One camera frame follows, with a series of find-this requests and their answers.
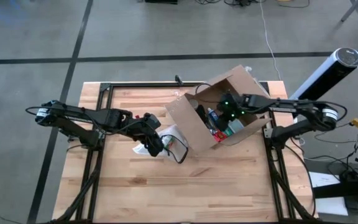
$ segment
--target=power cord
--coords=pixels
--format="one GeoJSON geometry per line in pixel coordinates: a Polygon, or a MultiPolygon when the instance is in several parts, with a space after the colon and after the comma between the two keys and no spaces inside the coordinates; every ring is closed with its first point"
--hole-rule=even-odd
{"type": "Polygon", "coordinates": [[[79,144],[79,145],[76,145],[76,146],[72,146],[72,147],[69,147],[66,152],[68,152],[70,149],[74,149],[76,147],[82,147],[82,146],[86,146],[86,144],[79,144]]]}
{"type": "Polygon", "coordinates": [[[212,0],[194,0],[194,1],[197,2],[198,4],[214,4],[214,3],[220,2],[221,0],[215,0],[215,1],[212,1],[212,0]]]}
{"type": "MultiPolygon", "coordinates": [[[[201,83],[201,84],[199,84],[199,85],[196,87],[195,95],[198,94],[198,88],[199,88],[200,86],[202,86],[202,85],[207,85],[207,86],[209,86],[209,87],[211,87],[211,88],[214,88],[214,86],[212,86],[212,85],[209,84],[209,83],[201,83]]],[[[205,103],[220,103],[220,102],[218,102],[218,101],[208,101],[208,100],[202,100],[202,99],[199,99],[199,98],[197,98],[197,100],[200,100],[200,101],[205,102],[205,103]]]]}
{"type": "MultiPolygon", "coordinates": [[[[310,178],[310,175],[309,175],[309,170],[307,169],[306,164],[302,161],[301,157],[300,157],[293,149],[291,149],[291,148],[288,147],[287,145],[286,145],[285,147],[287,147],[289,150],[291,150],[291,151],[297,156],[297,158],[299,158],[299,160],[302,162],[302,164],[304,165],[306,171],[308,172],[310,184],[312,184],[312,183],[311,183],[311,178],[310,178]]],[[[331,158],[331,159],[334,159],[332,162],[330,162],[330,163],[327,165],[327,170],[328,170],[328,172],[329,172],[333,177],[335,177],[335,178],[336,178],[337,180],[339,180],[339,181],[341,181],[341,180],[340,180],[339,178],[337,178],[336,175],[334,175],[333,172],[332,172],[331,169],[330,169],[331,165],[334,164],[335,162],[340,162],[340,163],[345,167],[345,171],[344,171],[342,174],[344,174],[344,173],[347,172],[348,170],[351,170],[353,173],[355,173],[355,175],[358,175],[358,168],[353,168],[353,167],[349,166],[349,164],[347,163],[347,161],[346,161],[346,163],[345,163],[345,162],[343,162],[342,160],[336,159],[335,157],[332,157],[332,156],[318,156],[318,157],[315,157],[315,158],[319,158],[319,157],[329,157],[329,158],[331,158]]],[[[316,200],[315,200],[315,197],[314,197],[314,192],[313,192],[313,195],[312,195],[312,196],[313,196],[313,201],[314,201],[314,207],[313,207],[313,214],[312,214],[312,215],[314,216],[315,209],[316,209],[316,200]]],[[[345,200],[345,206],[346,206],[347,209],[352,210],[352,213],[358,213],[358,208],[349,207],[348,204],[347,204],[347,202],[346,202],[346,200],[345,200]]]]}
{"type": "Polygon", "coordinates": [[[189,147],[187,145],[185,145],[185,143],[183,143],[181,140],[179,140],[176,136],[172,135],[172,134],[164,134],[163,136],[160,137],[160,139],[162,140],[162,138],[164,138],[165,136],[171,136],[173,138],[175,138],[177,141],[179,141],[185,148],[186,148],[186,152],[185,154],[183,155],[183,157],[180,159],[180,161],[178,161],[177,157],[175,156],[175,154],[170,151],[169,149],[165,149],[167,152],[168,152],[168,156],[170,154],[172,154],[173,158],[175,159],[175,161],[178,163],[178,164],[181,164],[185,159],[186,159],[186,156],[187,156],[187,153],[189,151],[189,147]]]}
{"type": "Polygon", "coordinates": [[[303,150],[299,145],[297,145],[296,143],[295,143],[295,141],[293,140],[293,138],[290,138],[291,139],[291,142],[298,148],[298,149],[300,149],[301,151],[302,151],[302,155],[305,155],[305,150],[303,150]]]}
{"type": "Polygon", "coordinates": [[[270,53],[272,54],[274,69],[276,69],[276,72],[277,72],[277,75],[278,75],[278,80],[282,81],[282,79],[281,79],[281,74],[280,74],[280,72],[278,71],[278,68],[277,68],[276,58],[274,57],[273,50],[272,50],[272,48],[270,47],[269,40],[268,40],[268,38],[267,38],[267,28],[266,28],[266,20],[265,20],[265,16],[264,16],[264,9],[263,9],[263,7],[262,7],[262,4],[259,4],[259,5],[260,5],[260,11],[261,11],[261,14],[262,14],[262,20],[263,20],[263,22],[264,22],[266,44],[267,44],[267,47],[268,47],[270,53]]]}
{"type": "Polygon", "coordinates": [[[280,4],[278,3],[279,6],[281,7],[290,7],[290,8],[294,8],[294,9],[303,9],[303,8],[306,8],[308,6],[310,6],[310,0],[308,0],[308,3],[304,6],[286,6],[286,5],[283,5],[283,4],[280,4]]]}
{"type": "Polygon", "coordinates": [[[229,6],[250,6],[251,3],[262,3],[265,2],[266,0],[263,1],[256,1],[256,0],[232,0],[231,3],[227,2],[226,0],[224,0],[224,3],[229,5],[229,6]]]}
{"type": "MultiPolygon", "coordinates": [[[[342,128],[342,127],[345,127],[345,126],[348,126],[348,125],[352,125],[351,123],[346,123],[346,124],[342,124],[342,125],[339,125],[339,126],[336,126],[336,129],[338,128],[342,128]]],[[[328,133],[329,131],[325,131],[323,133],[320,133],[320,134],[316,134],[314,136],[314,138],[318,141],[322,141],[322,142],[327,142],[327,143],[335,143],[335,144],[346,144],[346,143],[353,143],[355,141],[330,141],[330,140],[324,140],[324,139],[320,139],[318,138],[318,136],[322,136],[322,135],[325,135],[326,133],[328,133]]]]}
{"type": "MultiPolygon", "coordinates": [[[[350,158],[353,154],[355,154],[355,153],[357,152],[357,150],[358,150],[358,144],[357,144],[358,141],[334,142],[334,143],[352,143],[352,142],[355,143],[355,144],[354,144],[354,151],[353,151],[352,153],[350,153],[348,156],[339,158],[339,160],[348,159],[348,158],[350,158]]],[[[330,160],[331,160],[331,159],[317,159],[317,158],[319,158],[319,156],[318,156],[318,157],[312,157],[312,158],[305,158],[305,159],[310,160],[310,161],[330,161],[330,160]]]]}
{"type": "Polygon", "coordinates": [[[307,168],[305,162],[303,161],[303,159],[292,149],[290,148],[289,146],[285,145],[285,147],[289,150],[291,150],[291,152],[294,153],[294,155],[296,155],[296,157],[299,159],[299,161],[302,163],[303,167],[305,168],[306,170],[306,173],[308,174],[308,178],[309,178],[309,181],[310,181],[310,188],[311,188],[311,196],[313,198],[313,212],[311,213],[311,216],[313,217],[316,213],[316,197],[314,196],[314,191],[313,191],[313,184],[311,182],[311,177],[310,177],[310,174],[309,174],[309,169],[307,168]]]}
{"type": "Polygon", "coordinates": [[[348,166],[349,167],[349,158],[351,157],[351,156],[353,156],[356,152],[357,152],[357,150],[358,150],[358,134],[357,134],[357,139],[356,139],[357,141],[354,143],[354,146],[353,146],[353,149],[354,149],[354,151],[353,152],[351,152],[349,155],[347,155],[347,157],[346,157],[346,166],[348,166]]]}
{"type": "Polygon", "coordinates": [[[314,103],[325,103],[328,105],[334,105],[334,106],[338,106],[340,108],[342,108],[344,110],[342,116],[337,120],[337,122],[341,121],[342,119],[345,118],[345,116],[347,115],[347,108],[343,105],[340,105],[339,103],[333,103],[333,102],[328,102],[328,101],[315,101],[314,103]]]}
{"type": "MultiPolygon", "coordinates": [[[[301,148],[299,145],[297,145],[295,142],[292,142],[292,143],[293,143],[297,148],[299,148],[299,149],[302,150],[302,148],[301,148]]],[[[334,176],[334,174],[331,172],[331,170],[329,169],[329,167],[330,167],[334,162],[340,162],[342,165],[345,166],[345,168],[346,168],[347,170],[348,170],[348,168],[352,169],[354,172],[356,172],[356,170],[358,170],[357,168],[354,169],[354,168],[350,167],[348,164],[346,164],[345,162],[342,161],[343,159],[346,159],[346,158],[347,158],[347,156],[337,159],[337,158],[335,158],[335,157],[333,157],[333,156],[326,156],[326,155],[316,156],[316,157],[312,157],[312,158],[306,158],[306,157],[304,157],[304,159],[309,160],[309,161],[330,161],[330,160],[333,160],[332,162],[330,162],[330,163],[327,165],[327,170],[328,170],[328,172],[329,172],[331,175],[333,175],[333,176],[334,176]],[[325,159],[325,160],[319,159],[319,158],[323,158],[323,157],[328,157],[328,158],[330,158],[330,159],[325,159]]]]}
{"type": "Polygon", "coordinates": [[[17,221],[13,221],[13,220],[4,218],[4,217],[2,217],[2,216],[0,216],[0,219],[4,220],[4,221],[6,221],[6,222],[11,222],[11,223],[16,223],[16,224],[23,224],[23,223],[19,223],[19,222],[17,222],[17,221]]]}

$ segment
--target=open cardboard box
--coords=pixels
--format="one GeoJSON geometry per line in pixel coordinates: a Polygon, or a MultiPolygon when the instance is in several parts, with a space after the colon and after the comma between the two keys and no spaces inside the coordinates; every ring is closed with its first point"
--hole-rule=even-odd
{"type": "MultiPolygon", "coordinates": [[[[238,95],[257,94],[269,97],[241,65],[225,74],[212,78],[206,83],[212,87],[201,85],[198,87],[197,92],[197,87],[194,87],[183,96],[165,106],[179,130],[189,142],[190,147],[195,151],[209,149],[219,143],[215,141],[204,122],[202,122],[197,112],[190,105],[189,100],[195,99],[198,104],[203,105],[205,109],[211,108],[216,110],[216,105],[222,93],[228,90],[238,95]]],[[[221,143],[225,145],[237,144],[260,130],[263,125],[270,121],[270,119],[259,119],[255,114],[247,113],[241,116],[239,120],[243,123],[244,129],[229,136],[221,143]]]]}

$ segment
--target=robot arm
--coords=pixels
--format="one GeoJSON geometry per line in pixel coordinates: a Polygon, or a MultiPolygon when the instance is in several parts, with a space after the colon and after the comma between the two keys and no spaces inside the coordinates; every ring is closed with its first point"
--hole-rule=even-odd
{"type": "Polygon", "coordinates": [[[330,131],[335,129],[338,120],[337,111],[318,101],[310,100],[281,100],[270,99],[260,95],[235,96],[226,93],[217,105],[222,113],[219,116],[219,124],[222,129],[227,128],[229,121],[239,116],[249,114],[262,114],[268,111],[301,114],[306,120],[300,121],[288,127],[277,126],[266,132],[266,138],[271,139],[272,147],[283,149],[286,141],[299,134],[309,131],[330,131]]]}
{"type": "Polygon", "coordinates": [[[153,114],[144,114],[143,118],[132,118],[132,113],[119,109],[89,110],[68,106],[57,100],[42,104],[38,108],[35,121],[42,126],[58,127],[68,137],[77,137],[88,147],[99,148],[102,134],[121,134],[140,141],[150,155],[155,157],[163,150],[163,144],[155,132],[160,122],[153,114]],[[86,130],[74,123],[81,121],[94,124],[96,130],[86,130]]]}

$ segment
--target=red item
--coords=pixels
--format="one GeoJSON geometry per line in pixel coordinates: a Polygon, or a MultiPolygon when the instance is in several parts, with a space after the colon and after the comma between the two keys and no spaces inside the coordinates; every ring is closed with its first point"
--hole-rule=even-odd
{"type": "Polygon", "coordinates": [[[213,136],[217,142],[221,142],[227,138],[227,135],[221,131],[217,131],[215,134],[213,134],[213,136]]]}

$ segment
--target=wooden tabletop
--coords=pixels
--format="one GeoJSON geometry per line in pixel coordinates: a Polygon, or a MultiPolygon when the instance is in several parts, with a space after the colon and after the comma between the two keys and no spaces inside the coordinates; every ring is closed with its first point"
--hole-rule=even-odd
{"type": "MultiPolygon", "coordinates": [[[[283,82],[267,83],[272,98],[287,98],[283,82]]],[[[84,83],[79,106],[95,109],[99,85],[84,83]]],[[[164,105],[188,89],[114,88],[112,108],[141,116],[153,113],[162,124],[159,131],[174,124],[164,105]]],[[[275,113],[275,117],[278,126],[293,123],[291,114],[275,113]]],[[[234,146],[201,154],[190,151],[182,164],[138,155],[132,150],[136,145],[138,142],[124,136],[107,137],[95,223],[277,221],[262,131],[234,146]]],[[[302,156],[292,142],[288,141],[287,145],[302,156]]],[[[81,148],[67,153],[53,218],[59,217],[79,192],[86,153],[81,148]]],[[[283,155],[291,190],[311,212],[311,187],[305,168],[289,150],[283,150],[283,155]]],[[[287,214],[282,192],[281,199],[287,214]]],[[[87,200],[84,217],[88,211],[87,200]]]]}

